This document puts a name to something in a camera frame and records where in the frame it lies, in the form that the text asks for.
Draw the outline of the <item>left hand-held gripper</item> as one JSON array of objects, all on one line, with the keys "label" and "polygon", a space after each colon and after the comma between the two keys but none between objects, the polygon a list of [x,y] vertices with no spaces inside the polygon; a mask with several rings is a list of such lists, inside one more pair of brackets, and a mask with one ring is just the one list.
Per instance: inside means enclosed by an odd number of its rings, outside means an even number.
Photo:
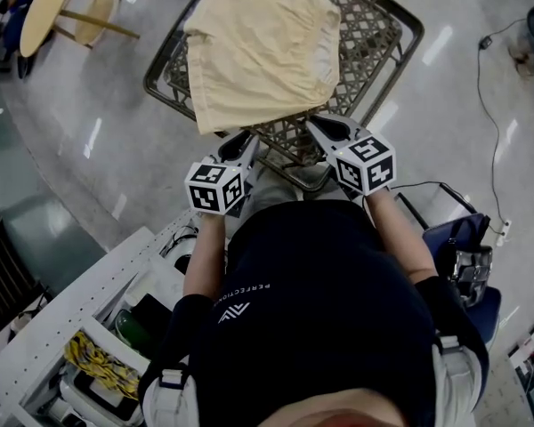
[{"label": "left hand-held gripper", "polygon": [[[184,185],[190,208],[198,213],[240,216],[250,187],[259,137],[248,130],[226,134],[209,155],[213,163],[193,163]],[[238,165],[225,165],[236,162]]]}]

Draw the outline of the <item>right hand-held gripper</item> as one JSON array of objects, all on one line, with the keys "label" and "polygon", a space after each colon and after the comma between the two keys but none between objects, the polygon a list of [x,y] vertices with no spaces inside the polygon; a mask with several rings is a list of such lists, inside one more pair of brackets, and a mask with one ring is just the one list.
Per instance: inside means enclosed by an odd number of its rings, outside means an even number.
[{"label": "right hand-held gripper", "polygon": [[[335,114],[316,114],[306,128],[324,153],[333,155],[342,186],[368,196],[396,181],[395,148],[382,135]],[[336,150],[335,141],[353,142]]]}]

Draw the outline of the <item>cream yellow cloth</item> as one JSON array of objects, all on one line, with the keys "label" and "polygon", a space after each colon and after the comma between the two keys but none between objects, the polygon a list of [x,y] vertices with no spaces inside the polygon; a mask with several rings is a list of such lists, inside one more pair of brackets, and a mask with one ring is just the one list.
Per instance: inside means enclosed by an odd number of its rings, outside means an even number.
[{"label": "cream yellow cloth", "polygon": [[199,132],[326,104],[340,78],[340,24],[329,0],[199,0],[183,26]]}]

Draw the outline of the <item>person's right forearm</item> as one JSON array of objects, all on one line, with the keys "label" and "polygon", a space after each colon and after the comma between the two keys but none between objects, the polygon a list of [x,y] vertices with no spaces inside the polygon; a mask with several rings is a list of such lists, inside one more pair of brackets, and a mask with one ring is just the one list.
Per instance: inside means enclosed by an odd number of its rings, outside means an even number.
[{"label": "person's right forearm", "polygon": [[424,240],[397,206],[388,189],[366,196],[368,210],[384,247],[415,285],[437,277],[433,257]]}]

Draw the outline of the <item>person's legs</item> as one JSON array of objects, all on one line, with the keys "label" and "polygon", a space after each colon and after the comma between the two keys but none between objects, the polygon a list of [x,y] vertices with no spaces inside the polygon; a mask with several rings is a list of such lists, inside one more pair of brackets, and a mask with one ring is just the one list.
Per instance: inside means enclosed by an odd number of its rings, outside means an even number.
[{"label": "person's legs", "polygon": [[331,181],[318,192],[304,192],[262,164],[254,166],[248,179],[251,181],[252,188],[249,198],[242,208],[241,218],[249,217],[267,207],[286,202],[346,199],[344,193]]}]

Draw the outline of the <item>dark wicker glass-top table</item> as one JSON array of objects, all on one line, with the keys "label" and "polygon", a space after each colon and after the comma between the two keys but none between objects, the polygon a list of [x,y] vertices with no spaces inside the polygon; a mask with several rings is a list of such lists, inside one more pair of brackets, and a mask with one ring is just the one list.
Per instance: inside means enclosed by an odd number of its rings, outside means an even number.
[{"label": "dark wicker glass-top table", "polygon": [[[183,23],[199,0],[190,0],[168,33],[143,79],[147,94],[189,119],[187,37]],[[423,23],[393,0],[329,0],[341,12],[340,79],[321,113],[351,117],[367,126],[423,39]],[[250,127],[258,136],[259,162],[306,191],[320,190],[332,173],[306,129],[308,113]]]}]

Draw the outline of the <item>person's torso in black shirt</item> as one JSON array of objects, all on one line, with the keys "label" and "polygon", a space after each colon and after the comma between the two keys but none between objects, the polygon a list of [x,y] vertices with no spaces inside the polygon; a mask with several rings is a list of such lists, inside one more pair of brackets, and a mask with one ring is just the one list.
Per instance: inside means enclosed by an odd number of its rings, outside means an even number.
[{"label": "person's torso in black shirt", "polygon": [[225,239],[218,298],[182,294],[138,392],[150,426],[258,427],[286,405],[368,389],[409,427],[458,427],[489,368],[449,282],[414,285],[368,208],[294,201]]}]

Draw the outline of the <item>black rectangular case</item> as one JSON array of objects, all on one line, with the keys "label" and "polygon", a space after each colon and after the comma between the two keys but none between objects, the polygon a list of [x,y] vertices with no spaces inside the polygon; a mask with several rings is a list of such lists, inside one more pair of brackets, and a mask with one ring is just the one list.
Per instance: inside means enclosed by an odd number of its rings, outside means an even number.
[{"label": "black rectangular case", "polygon": [[172,312],[151,294],[145,294],[131,308],[131,314],[155,341],[165,337],[172,317]]}]

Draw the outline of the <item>black and silver handbag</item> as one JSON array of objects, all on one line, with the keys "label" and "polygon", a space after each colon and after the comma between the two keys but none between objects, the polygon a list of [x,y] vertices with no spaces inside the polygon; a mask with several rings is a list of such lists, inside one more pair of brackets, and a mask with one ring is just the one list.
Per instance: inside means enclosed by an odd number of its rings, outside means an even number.
[{"label": "black and silver handbag", "polygon": [[439,275],[450,282],[466,308],[482,300],[488,285],[493,250],[482,243],[488,224],[479,214],[454,222],[436,256]]}]

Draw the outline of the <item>green glossy helmet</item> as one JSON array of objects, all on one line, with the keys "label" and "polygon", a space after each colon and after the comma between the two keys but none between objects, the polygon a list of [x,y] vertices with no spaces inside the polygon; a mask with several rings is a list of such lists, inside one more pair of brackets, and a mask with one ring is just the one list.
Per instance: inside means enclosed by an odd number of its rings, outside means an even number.
[{"label": "green glossy helmet", "polygon": [[122,342],[139,352],[150,345],[150,334],[133,317],[129,310],[121,310],[117,314],[115,331]]}]

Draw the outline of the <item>round wooden table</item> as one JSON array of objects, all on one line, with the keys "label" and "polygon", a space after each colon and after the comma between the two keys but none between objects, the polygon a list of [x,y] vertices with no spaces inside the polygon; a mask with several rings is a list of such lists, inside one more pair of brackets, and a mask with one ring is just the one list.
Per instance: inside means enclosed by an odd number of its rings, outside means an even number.
[{"label": "round wooden table", "polygon": [[68,0],[33,0],[20,36],[20,54],[34,55],[46,37],[55,32],[89,49],[101,35],[110,30],[138,39],[140,36],[110,22],[115,3],[121,0],[92,0],[84,13],[66,8]]}]

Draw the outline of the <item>blue chair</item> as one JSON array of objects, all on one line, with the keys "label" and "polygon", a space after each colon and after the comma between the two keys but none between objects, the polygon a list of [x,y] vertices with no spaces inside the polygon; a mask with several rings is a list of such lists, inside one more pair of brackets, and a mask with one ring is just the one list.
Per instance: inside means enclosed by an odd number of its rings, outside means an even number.
[{"label": "blue chair", "polygon": [[[483,215],[490,224],[490,218],[482,213],[475,213]],[[440,225],[433,226],[423,233],[423,240],[429,248],[436,267],[436,256],[440,246],[448,239],[452,224],[459,219],[468,217],[464,216],[455,219],[451,222],[445,222]],[[473,325],[480,333],[482,340],[487,344],[491,344],[494,336],[498,330],[499,311],[501,305],[502,295],[499,290],[488,285],[486,287],[482,300],[473,307],[466,308],[462,303],[465,312],[473,322]]]}]

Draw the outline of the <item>white metal shelf rack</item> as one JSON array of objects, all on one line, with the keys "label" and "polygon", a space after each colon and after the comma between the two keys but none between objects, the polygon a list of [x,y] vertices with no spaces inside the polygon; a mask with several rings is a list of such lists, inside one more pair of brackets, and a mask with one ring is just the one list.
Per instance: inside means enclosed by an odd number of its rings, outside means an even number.
[{"label": "white metal shelf rack", "polygon": [[78,331],[128,366],[145,371],[147,359],[121,343],[102,320],[134,278],[158,261],[174,233],[194,216],[192,211],[182,213],[157,235],[145,227],[138,229],[58,294],[0,350],[0,427],[16,423],[40,427],[25,406],[57,370],[66,343]]}]

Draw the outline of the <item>black staircase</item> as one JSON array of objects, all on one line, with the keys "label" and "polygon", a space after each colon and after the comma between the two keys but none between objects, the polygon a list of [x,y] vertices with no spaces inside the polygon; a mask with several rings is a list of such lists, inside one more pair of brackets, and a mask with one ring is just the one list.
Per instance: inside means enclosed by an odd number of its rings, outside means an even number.
[{"label": "black staircase", "polygon": [[19,257],[0,216],[0,332],[48,288],[34,279]]}]

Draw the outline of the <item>black metal frame stand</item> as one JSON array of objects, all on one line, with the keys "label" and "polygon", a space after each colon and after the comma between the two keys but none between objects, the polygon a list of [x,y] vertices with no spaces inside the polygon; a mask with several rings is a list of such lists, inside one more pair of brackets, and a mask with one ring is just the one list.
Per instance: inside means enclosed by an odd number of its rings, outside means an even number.
[{"label": "black metal frame stand", "polygon": [[[392,190],[413,188],[413,187],[419,187],[419,186],[423,186],[423,185],[436,185],[436,186],[438,186],[445,193],[447,193],[450,197],[452,197],[459,204],[459,206],[462,207],[463,209],[465,209],[469,214],[476,214],[477,213],[477,210],[465,198],[465,196],[461,195],[458,191],[454,190],[446,182],[442,182],[442,181],[422,181],[422,182],[418,182],[418,183],[401,184],[401,185],[396,185],[396,186],[392,187]],[[403,193],[401,193],[401,192],[397,193],[396,194],[396,198],[399,199],[401,201],[401,203],[406,206],[406,208],[413,215],[414,219],[417,221],[417,223],[422,228],[422,230],[428,230],[430,228],[430,225],[426,222],[424,217],[417,211],[417,209],[411,204],[411,202],[406,198],[406,196]]]}]

